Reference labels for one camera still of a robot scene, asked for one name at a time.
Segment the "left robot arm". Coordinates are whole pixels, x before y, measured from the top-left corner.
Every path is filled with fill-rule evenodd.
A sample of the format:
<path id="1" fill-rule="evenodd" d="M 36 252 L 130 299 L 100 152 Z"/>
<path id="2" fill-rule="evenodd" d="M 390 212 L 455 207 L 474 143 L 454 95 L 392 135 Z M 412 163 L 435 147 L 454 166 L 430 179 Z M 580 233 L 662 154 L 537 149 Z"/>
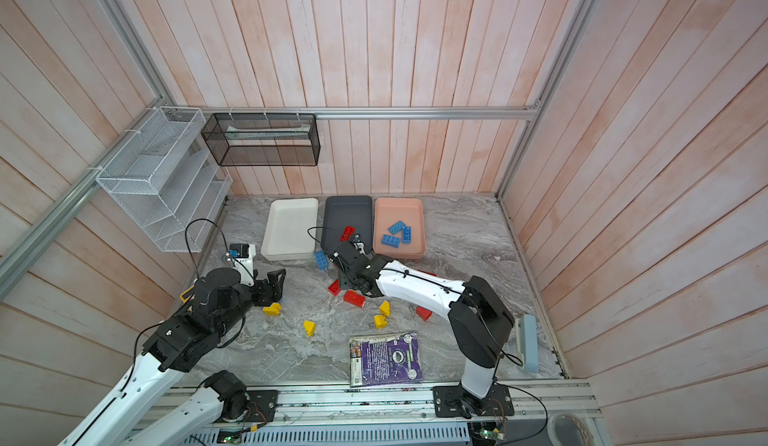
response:
<path id="1" fill-rule="evenodd" d="M 232 341 L 255 306 L 277 303 L 286 272 L 271 271 L 252 284 L 233 268 L 217 268 L 197 280 L 190 299 L 137 344 L 126 374 L 64 439 L 65 445 L 178 445 L 217 421 L 253 431 L 273 421 L 278 393 L 248 391 L 233 373 L 206 378 L 193 395 L 151 425 L 134 428 L 165 393 L 208 353 Z"/>

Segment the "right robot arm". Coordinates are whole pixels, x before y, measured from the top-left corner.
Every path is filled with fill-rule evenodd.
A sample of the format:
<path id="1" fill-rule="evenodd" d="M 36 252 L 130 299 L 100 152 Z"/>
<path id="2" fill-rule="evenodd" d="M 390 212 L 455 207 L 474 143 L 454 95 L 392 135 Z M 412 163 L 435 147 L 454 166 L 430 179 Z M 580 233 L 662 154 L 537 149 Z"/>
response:
<path id="1" fill-rule="evenodd" d="M 438 417 L 472 419 L 491 415 L 502 404 L 508 391 L 495 386 L 496 370 L 515 319 L 485 279 L 439 278 L 385 255 L 367 255 L 352 241 L 337 246 L 329 259 L 339 270 L 341 288 L 401 299 L 447 319 L 465 366 L 458 385 L 433 389 Z"/>

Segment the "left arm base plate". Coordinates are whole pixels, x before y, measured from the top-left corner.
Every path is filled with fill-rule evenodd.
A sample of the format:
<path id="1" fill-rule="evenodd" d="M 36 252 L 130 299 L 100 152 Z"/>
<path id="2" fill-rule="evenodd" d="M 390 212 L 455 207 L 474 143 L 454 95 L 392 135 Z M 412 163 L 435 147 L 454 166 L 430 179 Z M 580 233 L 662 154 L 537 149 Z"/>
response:
<path id="1" fill-rule="evenodd" d="M 237 393 L 231 417 L 236 422 L 270 423 L 278 404 L 278 390 L 252 390 Z"/>

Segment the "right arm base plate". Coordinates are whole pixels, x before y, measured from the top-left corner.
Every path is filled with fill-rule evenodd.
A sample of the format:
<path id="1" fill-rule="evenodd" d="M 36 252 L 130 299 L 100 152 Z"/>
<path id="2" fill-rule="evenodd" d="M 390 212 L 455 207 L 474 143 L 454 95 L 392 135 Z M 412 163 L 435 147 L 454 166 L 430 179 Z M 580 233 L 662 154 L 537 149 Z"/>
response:
<path id="1" fill-rule="evenodd" d="M 488 394 L 478 399 L 465 391 L 460 385 L 436 386 L 432 389 L 434 411 L 438 418 L 464 418 L 497 416 L 507 417 L 514 414 L 509 388 L 493 384 Z"/>

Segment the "blue lego brick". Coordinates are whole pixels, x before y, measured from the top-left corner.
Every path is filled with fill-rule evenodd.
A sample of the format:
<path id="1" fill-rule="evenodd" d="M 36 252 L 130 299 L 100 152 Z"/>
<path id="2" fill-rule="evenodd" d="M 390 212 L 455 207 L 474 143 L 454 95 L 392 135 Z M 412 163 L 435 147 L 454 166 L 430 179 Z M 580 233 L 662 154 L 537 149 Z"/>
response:
<path id="1" fill-rule="evenodd" d="M 398 221 L 388 228 L 390 235 L 396 235 L 406 228 L 406 224 L 403 221 Z"/>
<path id="2" fill-rule="evenodd" d="M 381 244 L 384 246 L 398 248 L 400 246 L 400 243 L 401 243 L 401 239 L 396 236 L 385 234 L 381 238 Z"/>
<path id="3" fill-rule="evenodd" d="M 323 251 L 316 251 L 314 253 L 316 264 L 320 270 L 327 270 L 329 268 L 328 259 Z"/>
<path id="4" fill-rule="evenodd" d="M 403 244 L 410 244 L 412 242 L 412 228 L 405 226 L 401 232 L 401 242 Z"/>

